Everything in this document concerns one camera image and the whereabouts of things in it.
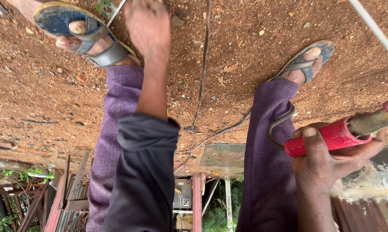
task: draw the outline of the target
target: grass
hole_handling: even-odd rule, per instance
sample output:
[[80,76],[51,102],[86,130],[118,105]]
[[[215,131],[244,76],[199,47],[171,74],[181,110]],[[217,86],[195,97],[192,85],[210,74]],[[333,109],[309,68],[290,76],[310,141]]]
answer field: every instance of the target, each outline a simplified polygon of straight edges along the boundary
[[[243,197],[243,179],[232,180],[231,205],[233,213],[233,230],[237,227],[240,205]],[[227,232],[227,215],[225,208],[225,184],[218,182],[216,191],[208,205],[202,221],[203,232]]]

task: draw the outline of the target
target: toenail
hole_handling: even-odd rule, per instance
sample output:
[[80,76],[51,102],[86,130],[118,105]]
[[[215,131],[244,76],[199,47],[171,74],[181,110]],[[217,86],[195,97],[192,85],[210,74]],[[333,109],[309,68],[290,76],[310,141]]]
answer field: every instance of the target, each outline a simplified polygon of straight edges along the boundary
[[85,32],[85,28],[79,26],[77,29],[73,31],[75,34],[83,34]]
[[314,51],[312,51],[312,56],[317,57],[317,56],[320,55],[321,52],[322,52],[322,51],[321,51],[320,49],[315,49]]

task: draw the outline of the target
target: red welding electrode holder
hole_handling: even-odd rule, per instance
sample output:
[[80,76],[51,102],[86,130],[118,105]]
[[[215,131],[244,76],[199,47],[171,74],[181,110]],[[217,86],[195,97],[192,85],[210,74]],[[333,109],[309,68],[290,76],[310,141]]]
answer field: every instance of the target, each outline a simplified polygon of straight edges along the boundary
[[[325,140],[329,151],[364,144],[372,140],[372,137],[369,135],[363,136],[361,139],[356,139],[347,127],[349,119],[351,119],[351,117],[327,124],[318,129]],[[303,136],[288,140],[284,144],[284,150],[293,158],[306,155]]]

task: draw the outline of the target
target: foot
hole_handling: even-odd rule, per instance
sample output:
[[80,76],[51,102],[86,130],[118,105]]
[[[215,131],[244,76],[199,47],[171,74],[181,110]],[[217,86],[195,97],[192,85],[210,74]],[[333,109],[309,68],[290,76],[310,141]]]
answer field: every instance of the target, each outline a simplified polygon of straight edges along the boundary
[[[321,49],[318,47],[314,47],[306,51],[302,56],[305,60],[315,60],[315,62],[310,66],[313,72],[313,77],[315,77],[316,74],[320,72],[320,69],[322,67],[322,60],[323,57],[320,55]],[[292,71],[285,71],[282,74],[280,74],[280,77],[296,82],[299,86],[302,85],[305,82],[305,77],[303,71],[300,69],[292,70]]]
[[[85,21],[74,21],[69,24],[69,29],[76,34],[83,34],[85,32]],[[56,41],[57,47],[60,47],[68,52],[74,52],[79,44],[81,39],[72,36],[59,36]],[[111,46],[113,40],[109,35],[105,35],[101,39],[97,40],[93,47],[86,53],[87,55],[96,55],[100,52],[105,51],[107,48]],[[121,61],[116,63],[115,65],[128,65],[128,66],[136,66],[140,67],[141,62],[133,55],[125,56]]]

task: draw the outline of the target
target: fingernail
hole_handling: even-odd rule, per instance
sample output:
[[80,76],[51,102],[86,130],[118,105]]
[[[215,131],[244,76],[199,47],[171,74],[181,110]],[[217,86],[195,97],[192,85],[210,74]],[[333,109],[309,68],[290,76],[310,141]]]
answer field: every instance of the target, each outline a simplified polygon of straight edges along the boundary
[[312,51],[312,56],[317,57],[317,56],[320,55],[321,52],[322,52],[322,51],[321,51],[320,49],[315,49],[314,51]]
[[313,127],[309,127],[304,129],[303,131],[304,137],[309,138],[317,135],[317,130]]
[[300,137],[301,136],[301,131],[300,130],[296,130],[294,133],[293,133],[293,137],[297,138],[297,137]]
[[73,33],[76,33],[76,34],[83,34],[85,32],[85,28],[79,26],[77,29],[75,29],[73,31]]

